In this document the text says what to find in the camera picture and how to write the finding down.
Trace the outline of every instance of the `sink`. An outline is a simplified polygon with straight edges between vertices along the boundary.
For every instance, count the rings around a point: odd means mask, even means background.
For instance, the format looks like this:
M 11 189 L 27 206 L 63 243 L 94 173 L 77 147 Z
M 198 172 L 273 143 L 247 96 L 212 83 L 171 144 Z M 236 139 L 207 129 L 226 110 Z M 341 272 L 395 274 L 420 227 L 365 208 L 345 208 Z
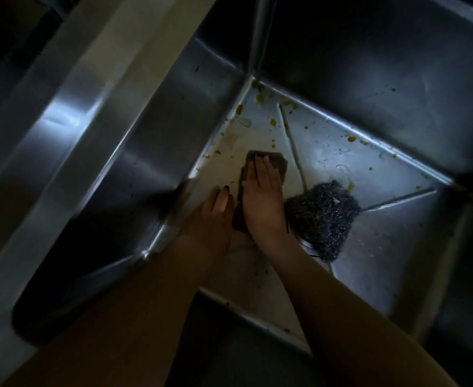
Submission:
M 236 192 L 259 149 L 288 160 L 285 197 L 348 188 L 364 212 L 339 258 L 319 262 L 424 343 L 473 224 L 468 2 L 217 0 L 34 272 L 14 330 L 47 343 L 159 252 L 210 187 Z M 247 235 L 201 292 L 310 351 Z

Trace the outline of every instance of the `person's left hand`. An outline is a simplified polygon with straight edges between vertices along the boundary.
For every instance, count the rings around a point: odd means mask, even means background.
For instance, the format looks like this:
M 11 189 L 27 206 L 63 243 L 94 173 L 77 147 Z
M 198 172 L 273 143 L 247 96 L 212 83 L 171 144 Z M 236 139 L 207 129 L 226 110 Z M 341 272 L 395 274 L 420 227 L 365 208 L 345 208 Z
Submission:
M 205 202 L 188 217 L 179 237 L 211 260 L 225 254 L 231 242 L 233 231 L 234 198 L 226 186 L 215 187 Z

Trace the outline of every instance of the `person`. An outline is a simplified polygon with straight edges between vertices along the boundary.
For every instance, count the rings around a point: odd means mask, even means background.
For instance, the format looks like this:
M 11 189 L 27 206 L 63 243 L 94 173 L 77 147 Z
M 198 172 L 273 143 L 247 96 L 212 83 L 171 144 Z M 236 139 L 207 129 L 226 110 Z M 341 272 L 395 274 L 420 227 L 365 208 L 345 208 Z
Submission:
M 213 261 L 229 248 L 234 204 L 228 187 L 214 188 L 160 255 L 122 280 L 3 385 L 163 386 L 194 295 Z M 287 233 L 281 179 L 268 157 L 249 165 L 243 208 L 315 360 L 335 384 L 455 385 L 420 345 Z

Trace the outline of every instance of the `forearm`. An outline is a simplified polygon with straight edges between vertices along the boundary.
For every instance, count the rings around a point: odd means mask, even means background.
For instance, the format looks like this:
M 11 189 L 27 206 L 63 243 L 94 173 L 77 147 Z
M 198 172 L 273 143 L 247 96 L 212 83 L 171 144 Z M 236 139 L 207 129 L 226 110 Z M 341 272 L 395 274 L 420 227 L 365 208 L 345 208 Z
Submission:
M 5 385 L 161 386 L 211 261 L 178 238 L 130 274 Z
M 454 385 L 417 343 L 326 272 L 295 239 L 268 256 L 314 357 L 340 385 Z

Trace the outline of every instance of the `person's left arm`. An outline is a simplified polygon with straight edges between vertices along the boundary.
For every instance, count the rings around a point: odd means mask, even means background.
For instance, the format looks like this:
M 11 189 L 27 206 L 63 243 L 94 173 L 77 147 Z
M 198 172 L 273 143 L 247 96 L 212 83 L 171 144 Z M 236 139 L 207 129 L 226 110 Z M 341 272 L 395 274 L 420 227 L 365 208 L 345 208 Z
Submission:
M 163 386 L 188 308 L 231 240 L 234 200 L 215 188 L 179 236 L 14 373 L 3 386 Z

